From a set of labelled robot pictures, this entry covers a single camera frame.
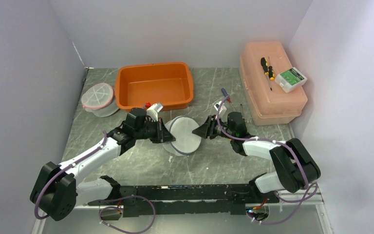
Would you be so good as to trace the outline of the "white mesh blue-zip laundry bag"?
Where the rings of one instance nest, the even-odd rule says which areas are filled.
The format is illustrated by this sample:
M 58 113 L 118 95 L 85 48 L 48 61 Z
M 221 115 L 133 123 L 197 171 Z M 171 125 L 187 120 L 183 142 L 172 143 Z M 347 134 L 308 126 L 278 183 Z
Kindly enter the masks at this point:
M 178 116 L 168 121 L 165 127 L 175 137 L 175 141 L 166 142 L 163 147 L 176 156 L 188 156 L 194 153 L 201 144 L 201 137 L 192 133 L 199 127 L 198 123 L 186 116 Z

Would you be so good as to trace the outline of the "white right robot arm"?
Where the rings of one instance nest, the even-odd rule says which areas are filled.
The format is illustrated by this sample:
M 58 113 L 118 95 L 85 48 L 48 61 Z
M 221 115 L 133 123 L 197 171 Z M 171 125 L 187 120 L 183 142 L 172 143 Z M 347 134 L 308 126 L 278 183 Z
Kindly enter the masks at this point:
M 228 138 L 234 152 L 273 163 L 274 171 L 257 176 L 255 185 L 249 188 L 249 197 L 254 202 L 263 201 L 272 191 L 295 193 L 321 176 L 319 166 L 298 138 L 273 141 L 254 136 L 248 132 L 240 112 L 229 113 L 226 122 L 216 115 L 208 116 L 192 133 L 202 138 Z

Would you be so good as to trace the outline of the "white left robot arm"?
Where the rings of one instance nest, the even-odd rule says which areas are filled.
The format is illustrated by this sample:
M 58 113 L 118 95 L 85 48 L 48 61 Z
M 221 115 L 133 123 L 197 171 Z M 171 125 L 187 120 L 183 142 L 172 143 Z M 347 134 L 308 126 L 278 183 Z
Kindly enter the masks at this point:
M 62 163 L 46 163 L 30 195 L 35 217 L 59 221 L 77 205 L 96 200 L 113 205 L 123 199 L 121 185 L 109 176 L 90 182 L 83 180 L 95 169 L 123 155 L 137 140 L 144 139 L 154 144 L 176 140 L 160 117 L 154 119 L 145 109 L 133 108 L 119 126 L 104 131 L 103 138 L 91 148 Z

